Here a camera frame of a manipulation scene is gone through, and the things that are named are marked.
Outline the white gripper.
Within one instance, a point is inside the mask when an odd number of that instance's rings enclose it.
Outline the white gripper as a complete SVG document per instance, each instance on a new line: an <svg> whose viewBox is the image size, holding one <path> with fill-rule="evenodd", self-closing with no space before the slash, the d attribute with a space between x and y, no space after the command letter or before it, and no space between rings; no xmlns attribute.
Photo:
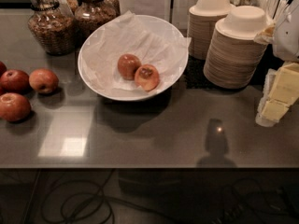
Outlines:
<svg viewBox="0 0 299 224"><path fill-rule="evenodd" d="M293 105L299 98L299 0L280 12L280 16L254 37L256 43L272 45L275 57L285 62L277 71L268 94L269 102Z"/></svg>

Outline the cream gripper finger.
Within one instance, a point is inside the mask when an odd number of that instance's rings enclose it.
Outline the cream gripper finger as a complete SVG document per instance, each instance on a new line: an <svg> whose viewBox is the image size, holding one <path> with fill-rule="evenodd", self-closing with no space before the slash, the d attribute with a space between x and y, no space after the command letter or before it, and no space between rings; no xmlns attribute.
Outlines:
<svg viewBox="0 0 299 224"><path fill-rule="evenodd" d="M286 104L269 98L276 72L274 69L268 70L263 84L263 97L257 108L255 122L263 127L273 127L289 111L289 107Z"/></svg>

